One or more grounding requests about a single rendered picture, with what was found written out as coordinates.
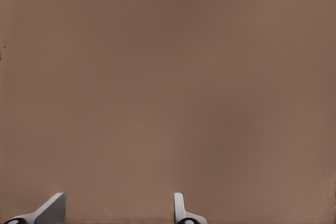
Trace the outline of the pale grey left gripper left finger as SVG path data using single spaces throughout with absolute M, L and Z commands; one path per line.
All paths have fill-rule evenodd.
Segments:
M 34 212 L 10 218 L 3 224 L 64 224 L 66 194 L 56 193 Z

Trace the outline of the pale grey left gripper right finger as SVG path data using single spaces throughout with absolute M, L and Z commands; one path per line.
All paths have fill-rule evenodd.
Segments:
M 186 211 L 182 193 L 174 193 L 174 222 L 175 224 L 207 224 L 203 216 Z

